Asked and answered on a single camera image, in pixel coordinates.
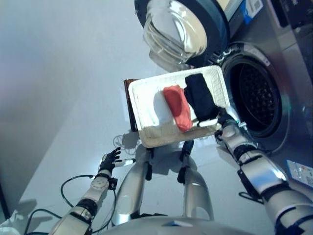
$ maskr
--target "label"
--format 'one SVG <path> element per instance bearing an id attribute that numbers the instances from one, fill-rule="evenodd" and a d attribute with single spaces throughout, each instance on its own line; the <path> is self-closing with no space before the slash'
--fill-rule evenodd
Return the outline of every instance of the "label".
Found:
<path id="1" fill-rule="evenodd" d="M 313 188 L 313 168 L 287 160 L 289 173 L 294 180 Z"/>
<path id="2" fill-rule="evenodd" d="M 270 62 L 268 61 L 268 59 L 265 57 L 264 54 L 262 54 L 262 52 L 260 52 L 257 48 L 249 45 L 249 44 L 245 44 L 244 45 L 244 51 L 249 52 L 253 55 L 255 55 L 258 59 L 260 59 L 261 61 L 263 61 L 263 63 L 266 66 L 270 65 Z"/>
<path id="3" fill-rule="evenodd" d="M 249 24 L 262 7 L 263 3 L 261 0 L 243 0 L 240 9 L 244 15 L 245 23 Z"/>

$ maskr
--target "red sock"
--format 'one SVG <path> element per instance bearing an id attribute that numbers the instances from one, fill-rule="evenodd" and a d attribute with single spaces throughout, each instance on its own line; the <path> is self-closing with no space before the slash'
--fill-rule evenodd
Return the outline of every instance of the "red sock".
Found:
<path id="1" fill-rule="evenodd" d="M 176 125 L 180 131 L 188 131 L 192 127 L 190 108 L 184 95 L 184 90 L 179 85 L 163 89 L 165 100 L 172 112 Z"/>

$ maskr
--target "wire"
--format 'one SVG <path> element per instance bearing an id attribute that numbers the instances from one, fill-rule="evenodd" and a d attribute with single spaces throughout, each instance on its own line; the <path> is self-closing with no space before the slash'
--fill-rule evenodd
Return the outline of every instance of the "wire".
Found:
<path id="1" fill-rule="evenodd" d="M 257 203 L 260 203 L 260 204 L 264 205 L 262 199 L 259 200 L 257 198 L 253 198 L 247 192 L 239 192 L 238 195 L 240 197 L 243 197 L 243 198 L 248 199 L 250 201 L 257 202 Z"/>
<path id="2" fill-rule="evenodd" d="M 27 235 L 49 235 L 49 233 L 42 233 L 42 232 L 30 232 Z"/>
<path id="3" fill-rule="evenodd" d="M 92 178 L 93 175 L 77 175 L 77 176 L 74 176 L 74 177 L 72 177 L 72 178 L 66 180 L 66 181 L 61 185 L 61 189 L 60 189 L 60 190 L 61 190 L 61 196 L 62 196 L 62 198 L 64 199 L 64 201 L 65 201 L 70 207 L 74 207 L 74 206 L 73 206 L 73 205 L 67 200 L 67 198 L 64 196 L 63 188 L 64 188 L 65 184 L 67 184 L 69 181 L 75 180 L 75 179 L 77 179 L 77 178 L 83 178 L 83 177 Z"/>
<path id="4" fill-rule="evenodd" d="M 109 224 L 110 224 L 110 222 L 111 222 L 111 220 L 112 220 L 112 218 L 113 218 L 113 215 L 114 215 L 114 212 L 115 212 L 115 208 L 116 208 L 116 193 L 115 193 L 115 190 L 113 190 L 113 193 L 114 193 L 114 207 L 113 207 L 112 214 L 111 214 L 109 220 L 105 223 L 105 225 L 102 226 L 100 229 L 98 229 L 98 230 L 96 230 L 96 231 L 93 231 L 93 232 L 92 232 L 93 234 L 98 233 L 98 232 L 100 232 L 101 230 L 103 230 L 103 229 L 105 229 L 106 227 L 108 227 Z"/>
<path id="5" fill-rule="evenodd" d="M 58 218 L 58 219 L 61 219 L 61 218 L 62 218 L 61 216 L 59 216 L 59 215 L 57 215 L 57 214 L 55 214 L 55 213 L 53 213 L 53 212 L 51 212 L 51 211 L 48 211 L 48 210 L 46 210 L 46 209 L 36 209 L 36 210 L 34 210 L 34 211 L 32 212 L 32 214 L 30 214 L 30 217 L 29 217 L 29 219 L 28 219 L 28 221 L 27 221 L 27 225 L 26 225 L 26 228 L 25 228 L 24 235 L 46 235 L 46 234 L 48 234 L 48 233 L 42 233 L 42 232 L 31 232 L 31 233 L 27 233 L 28 228 L 29 228 L 29 225 L 30 225 L 30 222 L 31 222 L 31 219 L 33 218 L 33 215 L 34 215 L 36 212 L 46 212 L 46 213 L 48 213 L 48 214 L 50 214 L 50 215 L 53 215 L 54 217 L 56 217 L 56 218 Z"/>

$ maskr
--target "white tray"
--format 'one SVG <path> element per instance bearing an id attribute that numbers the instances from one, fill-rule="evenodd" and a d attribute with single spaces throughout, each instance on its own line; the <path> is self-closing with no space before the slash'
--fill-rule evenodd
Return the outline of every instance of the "white tray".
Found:
<path id="1" fill-rule="evenodd" d="M 163 96 L 163 88 L 179 85 L 185 88 L 185 77 L 202 73 L 209 88 L 214 103 L 220 107 L 229 106 L 227 90 L 219 66 L 208 66 L 193 70 L 167 73 L 132 82 L 128 91 L 134 111 L 139 136 L 145 147 L 157 147 L 165 144 L 192 140 L 212 135 L 220 128 L 213 121 L 213 125 L 206 127 L 193 126 L 191 130 L 181 132 L 175 123 L 172 113 Z M 196 115 L 190 106 L 191 119 Z"/>

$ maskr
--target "robot leg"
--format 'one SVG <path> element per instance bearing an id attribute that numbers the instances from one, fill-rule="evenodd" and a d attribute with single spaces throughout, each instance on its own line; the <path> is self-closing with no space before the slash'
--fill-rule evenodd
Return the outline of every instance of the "robot leg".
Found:
<path id="1" fill-rule="evenodd" d="M 150 151 L 141 155 L 126 175 L 117 193 L 113 226 L 123 224 L 139 215 L 150 157 Z"/>
<path id="2" fill-rule="evenodd" d="M 214 220 L 209 190 L 203 177 L 192 169 L 190 152 L 193 141 L 186 141 L 182 148 L 182 167 L 178 182 L 185 186 L 183 216 Z"/>

